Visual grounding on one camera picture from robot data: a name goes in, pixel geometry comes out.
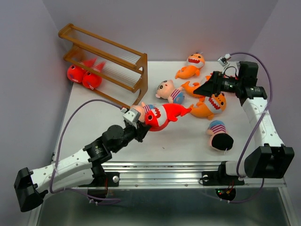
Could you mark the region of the far orange shark plush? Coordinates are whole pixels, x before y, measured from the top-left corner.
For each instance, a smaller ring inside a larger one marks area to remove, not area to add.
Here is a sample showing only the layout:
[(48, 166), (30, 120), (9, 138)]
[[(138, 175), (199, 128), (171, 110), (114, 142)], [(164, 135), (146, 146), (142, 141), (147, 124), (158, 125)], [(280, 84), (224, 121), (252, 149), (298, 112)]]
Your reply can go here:
[(188, 79), (192, 76), (199, 76), (200, 70), (205, 65), (205, 59), (201, 53), (194, 53), (187, 58), (186, 65), (182, 67), (175, 75), (178, 79)]

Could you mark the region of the boy doll centre table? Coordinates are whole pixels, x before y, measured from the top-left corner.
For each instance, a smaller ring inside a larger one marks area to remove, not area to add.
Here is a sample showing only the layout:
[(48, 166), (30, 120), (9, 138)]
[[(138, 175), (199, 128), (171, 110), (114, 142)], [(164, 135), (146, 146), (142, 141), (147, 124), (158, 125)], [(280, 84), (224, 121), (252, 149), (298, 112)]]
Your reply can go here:
[(155, 96), (174, 104), (182, 104), (185, 98), (183, 87), (176, 88), (172, 80), (162, 81), (158, 85)]

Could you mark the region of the middle orange shark plush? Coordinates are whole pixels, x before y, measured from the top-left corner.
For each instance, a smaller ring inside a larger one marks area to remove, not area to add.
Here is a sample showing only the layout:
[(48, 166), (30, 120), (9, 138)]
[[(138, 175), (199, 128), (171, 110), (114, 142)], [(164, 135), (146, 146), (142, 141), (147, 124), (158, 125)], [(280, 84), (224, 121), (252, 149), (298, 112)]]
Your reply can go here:
[(195, 97), (195, 98), (204, 98), (205, 96), (203, 95), (198, 95), (198, 94), (194, 94), (194, 90), (197, 89), (198, 87), (200, 87), (201, 85), (203, 85), (205, 82), (207, 82), (210, 79), (211, 75), (206, 76), (205, 78), (203, 78), (201, 80), (201, 82), (194, 82), (192, 84), (192, 86), (190, 86), (190, 81), (185, 82), (184, 84), (181, 85), (181, 87), (185, 90), (185, 92), (191, 96), (191, 97)]

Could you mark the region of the near orange shark plush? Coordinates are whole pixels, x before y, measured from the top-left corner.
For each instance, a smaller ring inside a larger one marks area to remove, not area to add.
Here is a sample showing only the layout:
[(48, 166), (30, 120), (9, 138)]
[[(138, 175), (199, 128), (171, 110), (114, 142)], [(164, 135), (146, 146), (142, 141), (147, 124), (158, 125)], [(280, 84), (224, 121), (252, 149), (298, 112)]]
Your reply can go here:
[(215, 115), (221, 114), (227, 107), (227, 101), (224, 93), (218, 96), (201, 97), (196, 105), (190, 106), (190, 114), (198, 118), (207, 118), (212, 120)]

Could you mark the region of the aluminium mounting rail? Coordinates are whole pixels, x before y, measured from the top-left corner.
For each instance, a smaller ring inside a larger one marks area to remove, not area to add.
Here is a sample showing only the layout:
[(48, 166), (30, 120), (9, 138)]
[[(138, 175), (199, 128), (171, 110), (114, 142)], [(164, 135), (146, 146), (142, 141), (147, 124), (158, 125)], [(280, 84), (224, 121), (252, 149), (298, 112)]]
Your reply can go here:
[[(220, 162), (107, 162), (103, 168), (109, 172), (119, 172), (119, 186), (112, 189), (180, 189), (209, 188), (199, 183), (205, 171), (216, 171)], [(54, 188), (77, 187), (92, 182), (92, 171), (85, 169), (69, 175)], [(243, 188), (257, 188), (259, 178), (246, 178)], [(266, 187), (286, 187), (284, 179), (265, 179)]]

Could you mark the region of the brown wooden toy shelf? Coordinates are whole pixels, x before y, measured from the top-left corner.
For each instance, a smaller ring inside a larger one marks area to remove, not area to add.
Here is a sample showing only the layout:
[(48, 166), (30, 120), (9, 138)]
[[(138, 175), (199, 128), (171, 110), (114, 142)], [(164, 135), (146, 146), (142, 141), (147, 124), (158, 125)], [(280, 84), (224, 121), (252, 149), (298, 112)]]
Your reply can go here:
[[(88, 89), (117, 104), (127, 105), (125, 94), (117, 89), (125, 89), (137, 94), (134, 105), (139, 104), (148, 90), (148, 56), (93, 32), (67, 24), (58, 32), (59, 38), (68, 41), (71, 49), (63, 59), (102, 77), (101, 85)], [(81, 65), (81, 61), (97, 58), (92, 67)], [(105, 61), (99, 73), (93, 68)]]

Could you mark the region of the orange shark plush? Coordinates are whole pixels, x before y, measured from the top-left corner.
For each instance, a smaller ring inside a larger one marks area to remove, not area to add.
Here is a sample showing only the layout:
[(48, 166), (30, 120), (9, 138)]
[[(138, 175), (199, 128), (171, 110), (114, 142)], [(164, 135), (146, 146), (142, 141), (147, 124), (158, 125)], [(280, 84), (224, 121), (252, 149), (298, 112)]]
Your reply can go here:
[(215, 115), (221, 114), (227, 107), (227, 101), (224, 93), (218, 96), (201, 97), (196, 105), (190, 106), (190, 114), (198, 118), (207, 118), (212, 120)]
[(178, 79), (188, 79), (192, 76), (199, 76), (200, 70), (205, 65), (205, 59), (201, 53), (194, 53), (187, 58), (186, 65), (182, 67), (175, 75)]
[(198, 95), (198, 94), (194, 94), (194, 90), (197, 89), (198, 87), (200, 87), (201, 85), (203, 85), (205, 82), (207, 82), (210, 79), (211, 75), (206, 76), (205, 78), (203, 78), (201, 80), (201, 82), (194, 82), (192, 84), (192, 86), (190, 86), (190, 81), (185, 82), (184, 84), (181, 85), (181, 87), (185, 90), (185, 92), (191, 96), (191, 97), (195, 97), (195, 98), (204, 98), (205, 96), (203, 95)]

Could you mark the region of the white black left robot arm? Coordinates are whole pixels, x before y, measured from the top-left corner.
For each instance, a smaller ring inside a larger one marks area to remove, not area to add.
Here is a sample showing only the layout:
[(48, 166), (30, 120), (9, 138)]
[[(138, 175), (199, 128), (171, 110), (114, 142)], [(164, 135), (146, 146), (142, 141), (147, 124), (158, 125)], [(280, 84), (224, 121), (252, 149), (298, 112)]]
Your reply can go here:
[(83, 185), (79, 178), (74, 181), (67, 178), (87, 169), (91, 170), (88, 180), (95, 186), (101, 185), (105, 180), (102, 164), (132, 140), (142, 142), (150, 128), (140, 122), (137, 126), (128, 124), (125, 128), (112, 125), (95, 141), (57, 163), (39, 169), (20, 169), (14, 182), (20, 211), (27, 212), (40, 206), (47, 194)]

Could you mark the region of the boy doll black hair front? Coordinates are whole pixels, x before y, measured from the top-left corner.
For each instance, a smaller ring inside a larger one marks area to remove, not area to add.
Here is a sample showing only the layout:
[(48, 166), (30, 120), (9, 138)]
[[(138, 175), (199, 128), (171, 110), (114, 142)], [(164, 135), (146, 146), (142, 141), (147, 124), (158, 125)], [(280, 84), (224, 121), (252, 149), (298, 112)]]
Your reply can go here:
[(227, 152), (234, 144), (234, 139), (228, 134), (225, 124), (222, 121), (212, 121), (206, 131), (209, 138), (209, 146), (216, 150)]

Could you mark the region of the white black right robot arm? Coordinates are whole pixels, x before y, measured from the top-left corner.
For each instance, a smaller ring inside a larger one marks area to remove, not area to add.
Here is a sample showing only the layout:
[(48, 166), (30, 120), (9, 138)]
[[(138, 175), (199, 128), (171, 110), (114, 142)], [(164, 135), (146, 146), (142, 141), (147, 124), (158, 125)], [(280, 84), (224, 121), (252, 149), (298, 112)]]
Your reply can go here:
[(294, 158), (294, 150), (284, 144), (279, 137), (269, 106), (272, 98), (265, 89), (256, 85), (258, 64), (240, 61), (237, 77), (226, 77), (214, 71), (208, 81), (194, 90), (195, 94), (210, 97), (221, 92), (234, 93), (239, 99), (253, 130), (250, 139), (256, 149), (244, 158), (244, 148), (238, 161), (227, 161), (225, 167), (216, 172), (217, 180), (226, 184), (233, 176), (240, 178), (283, 178)]

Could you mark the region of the red shark plush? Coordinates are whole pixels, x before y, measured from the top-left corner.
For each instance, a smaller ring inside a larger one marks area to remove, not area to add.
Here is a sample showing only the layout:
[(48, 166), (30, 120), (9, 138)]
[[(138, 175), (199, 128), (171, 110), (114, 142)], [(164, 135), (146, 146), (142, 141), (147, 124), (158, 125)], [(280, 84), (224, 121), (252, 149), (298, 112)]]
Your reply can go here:
[(170, 122), (176, 122), (179, 116), (183, 117), (190, 113), (191, 110), (191, 108), (175, 103), (159, 105), (145, 114), (145, 124), (150, 126), (149, 131), (161, 131)]
[[(92, 67), (95, 64), (96, 60), (97, 58), (92, 58), (89, 60), (81, 61), (80, 64), (87, 67)], [(72, 82), (82, 83), (84, 74), (86, 72), (87, 70), (85, 70), (82, 67), (79, 67), (77, 65), (71, 65), (67, 70), (67, 77)]]
[[(103, 61), (99, 63), (97, 66), (95, 66), (93, 69), (100, 73), (103, 67), (105, 66), (105, 64), (106, 62)], [(98, 88), (101, 85), (101, 83), (102, 83), (102, 77), (98, 76), (97, 74), (91, 73), (89, 71), (87, 71), (84, 74), (83, 81), (82, 81), (84, 87), (94, 90)]]

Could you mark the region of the boy doll near shelf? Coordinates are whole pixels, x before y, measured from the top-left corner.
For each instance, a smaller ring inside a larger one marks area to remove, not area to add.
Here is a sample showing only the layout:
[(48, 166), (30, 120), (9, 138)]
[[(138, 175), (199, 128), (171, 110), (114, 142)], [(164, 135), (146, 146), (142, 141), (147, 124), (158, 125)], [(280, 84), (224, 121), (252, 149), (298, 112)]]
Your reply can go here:
[(140, 122), (145, 122), (146, 113), (155, 107), (156, 107), (156, 104), (145, 104), (144, 102), (141, 102), (140, 105), (132, 105), (131, 106), (131, 108), (137, 110), (141, 114), (139, 116)]

